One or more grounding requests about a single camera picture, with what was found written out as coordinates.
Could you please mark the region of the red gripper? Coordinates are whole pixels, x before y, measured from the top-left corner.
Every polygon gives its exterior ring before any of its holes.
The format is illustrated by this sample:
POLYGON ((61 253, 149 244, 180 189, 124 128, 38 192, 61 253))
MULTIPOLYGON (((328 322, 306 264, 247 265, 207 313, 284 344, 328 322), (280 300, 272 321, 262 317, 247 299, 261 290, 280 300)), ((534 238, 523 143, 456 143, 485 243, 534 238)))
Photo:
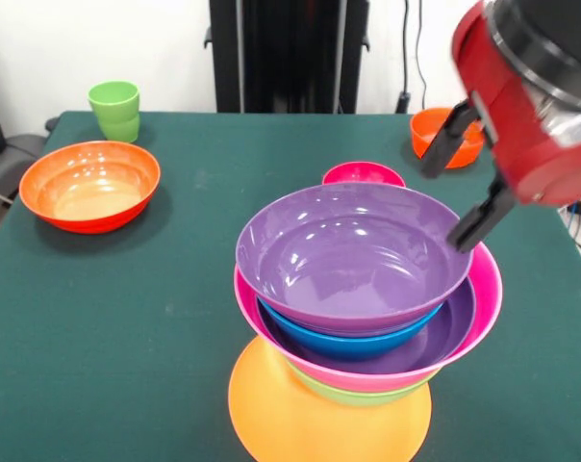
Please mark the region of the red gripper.
POLYGON ((443 173, 480 116, 500 172, 447 236, 468 253, 515 196, 553 206, 581 200, 581 1, 478 1, 458 23, 452 56, 469 100, 419 113, 445 114, 421 173, 443 173))

